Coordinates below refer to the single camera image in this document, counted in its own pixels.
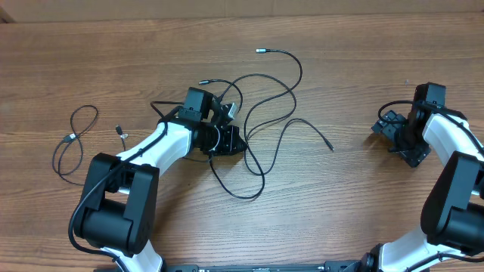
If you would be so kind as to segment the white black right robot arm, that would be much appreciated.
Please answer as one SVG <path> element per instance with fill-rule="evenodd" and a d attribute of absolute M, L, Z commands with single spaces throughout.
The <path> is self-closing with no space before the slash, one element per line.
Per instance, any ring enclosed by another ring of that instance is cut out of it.
<path fill-rule="evenodd" d="M 372 130 L 392 143 L 415 168 L 431 153 L 443 165 L 420 215 L 420 225 L 401 238 L 375 246 L 355 264 L 356 271 L 428 271 L 453 259 L 483 261 L 483 207 L 470 201 L 483 196 L 483 145 L 467 117 L 445 105 L 446 87 L 418 85 L 407 116 L 384 104 Z"/>

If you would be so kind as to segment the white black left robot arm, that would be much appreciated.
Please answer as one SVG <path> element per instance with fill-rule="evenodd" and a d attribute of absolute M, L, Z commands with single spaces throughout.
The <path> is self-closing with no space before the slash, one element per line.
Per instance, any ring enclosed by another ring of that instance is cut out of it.
<path fill-rule="evenodd" d="M 141 143 L 116 156 L 96 155 L 70 219 L 71 244 L 110 257 L 118 271 L 162 271 L 163 259 L 150 243 L 159 179 L 194 148 L 210 158 L 245 151 L 239 128 L 231 124 L 238 111 L 237 104 L 190 87 Z"/>

